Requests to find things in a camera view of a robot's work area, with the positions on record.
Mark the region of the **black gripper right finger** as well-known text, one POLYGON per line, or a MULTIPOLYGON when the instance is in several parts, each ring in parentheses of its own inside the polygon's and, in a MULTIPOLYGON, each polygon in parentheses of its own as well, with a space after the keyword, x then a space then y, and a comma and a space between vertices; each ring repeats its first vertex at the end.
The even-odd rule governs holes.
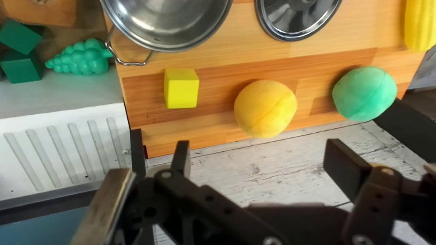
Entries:
POLYGON ((339 139, 328 139, 322 169, 355 207, 396 213, 403 177, 386 166, 373 166, 339 139))

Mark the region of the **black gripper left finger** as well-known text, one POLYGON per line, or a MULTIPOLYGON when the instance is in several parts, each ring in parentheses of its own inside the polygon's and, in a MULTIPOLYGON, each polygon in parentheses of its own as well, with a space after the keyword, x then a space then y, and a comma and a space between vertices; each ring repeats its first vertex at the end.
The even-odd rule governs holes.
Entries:
MULTIPOLYGON (((145 170, 147 148, 143 144, 140 129, 129 130, 129 143, 130 143, 132 171, 140 179, 143 179, 147 175, 147 170, 145 170)), ((173 152, 170 169, 173 171, 181 173, 183 177, 190 175, 190 155, 189 155, 188 140, 177 141, 175 150, 173 152)))

